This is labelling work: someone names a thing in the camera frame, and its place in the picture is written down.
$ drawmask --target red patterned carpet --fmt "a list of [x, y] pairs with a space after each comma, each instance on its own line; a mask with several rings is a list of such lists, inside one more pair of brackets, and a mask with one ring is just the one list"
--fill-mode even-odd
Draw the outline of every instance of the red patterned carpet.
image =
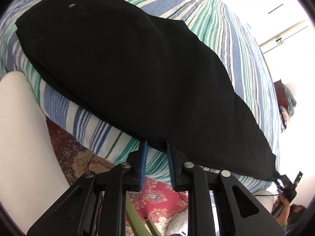
[[[69, 184], [73, 184], [87, 169], [93, 153], [79, 144], [72, 135], [47, 119], [49, 135], [56, 157]], [[94, 156], [89, 169], [96, 173], [109, 171], [114, 164]], [[169, 221], [187, 208], [187, 196], [173, 191], [172, 187], [148, 177], [140, 193], [129, 193], [131, 201], [144, 222], [150, 217], [162, 235], [165, 234]], [[133, 233], [127, 223], [127, 236]]]

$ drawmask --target bed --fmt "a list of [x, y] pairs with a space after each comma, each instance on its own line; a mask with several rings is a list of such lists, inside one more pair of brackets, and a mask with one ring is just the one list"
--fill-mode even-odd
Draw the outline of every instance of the bed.
[[[23, 53], [15, 34], [15, 21], [39, 1], [15, 0], [0, 20], [0, 79], [10, 71], [22, 71], [40, 107], [52, 121], [96, 155], [115, 164], [124, 162], [130, 152], [137, 150], [139, 141], [60, 95], [42, 80]], [[216, 52], [235, 92], [252, 111], [272, 152], [276, 154], [278, 169], [280, 121], [273, 82], [258, 44], [239, 18], [220, 0], [125, 1], [154, 16], [183, 20], [204, 44]], [[166, 154], [150, 148], [145, 175], [170, 183]], [[252, 193], [271, 184], [248, 176], [235, 176]]]

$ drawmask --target black fabric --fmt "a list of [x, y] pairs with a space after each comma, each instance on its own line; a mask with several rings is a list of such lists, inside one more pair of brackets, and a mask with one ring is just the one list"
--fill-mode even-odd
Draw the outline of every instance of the black fabric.
[[32, 65], [55, 90], [165, 152], [277, 178], [275, 155], [218, 56], [183, 21], [123, 0], [43, 0], [16, 22]]

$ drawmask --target dark hair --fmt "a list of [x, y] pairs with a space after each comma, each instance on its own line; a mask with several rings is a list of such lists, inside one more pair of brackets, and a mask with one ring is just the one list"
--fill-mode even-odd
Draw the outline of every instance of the dark hair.
[[[300, 207], [301, 209], [296, 212], [296, 211], [294, 211], [294, 209], [297, 207]], [[305, 210], [306, 210], [306, 207], [304, 207], [302, 205], [292, 204], [292, 206], [290, 207], [290, 213], [289, 213], [289, 217], [288, 217], [288, 225], [287, 225], [286, 232], [291, 230], [292, 227], [299, 221], [300, 217], [303, 215]]]

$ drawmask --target blue gripper pad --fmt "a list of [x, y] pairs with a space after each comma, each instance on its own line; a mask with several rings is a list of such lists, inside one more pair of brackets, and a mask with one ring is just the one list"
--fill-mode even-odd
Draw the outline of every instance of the blue gripper pad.
[[145, 167], [146, 167], [146, 158], [148, 157], [148, 141], [144, 142], [142, 156], [141, 156], [141, 163], [139, 168], [139, 188], [142, 189], [144, 185], [144, 174], [145, 174]]
[[175, 187], [175, 168], [174, 168], [173, 156], [172, 156], [171, 146], [170, 146], [169, 141], [167, 141], [166, 154], [167, 154], [167, 159], [169, 161], [171, 184], [174, 188]]

